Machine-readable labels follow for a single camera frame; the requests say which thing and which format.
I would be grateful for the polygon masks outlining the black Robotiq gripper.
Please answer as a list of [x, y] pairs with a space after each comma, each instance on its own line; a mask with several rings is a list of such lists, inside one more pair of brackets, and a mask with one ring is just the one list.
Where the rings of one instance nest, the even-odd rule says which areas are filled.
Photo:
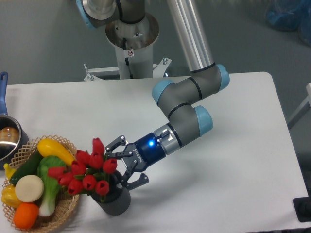
[[[125, 136], [120, 135], [105, 147], [111, 158], [122, 160], [126, 167], [125, 173], [118, 178], [119, 182], [123, 183], [123, 187], [133, 190], [149, 182], [145, 170], [166, 157], [160, 140], [167, 137], [167, 133], [162, 133], [159, 136], [149, 133], [134, 143], [128, 143]], [[129, 183], [128, 180], [135, 172], [140, 173], [139, 178]]]

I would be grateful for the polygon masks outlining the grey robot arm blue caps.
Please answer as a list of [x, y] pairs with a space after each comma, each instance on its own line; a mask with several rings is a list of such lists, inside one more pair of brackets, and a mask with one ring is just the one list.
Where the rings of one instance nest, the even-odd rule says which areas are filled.
[[[196, 102], [223, 90], [230, 81], [226, 69], [212, 58], [195, 1], [170, 0], [167, 4], [191, 76], [178, 83], [163, 80], [153, 88], [152, 97], [167, 124], [134, 143], [119, 137], [107, 147], [109, 158], [124, 162], [126, 171], [117, 178], [128, 190], [148, 182], [146, 168], [212, 129], [209, 112]], [[76, 5], [87, 26], [105, 26], [121, 79], [153, 76], [153, 45], [159, 25], [146, 12], [144, 1], [78, 0]]]

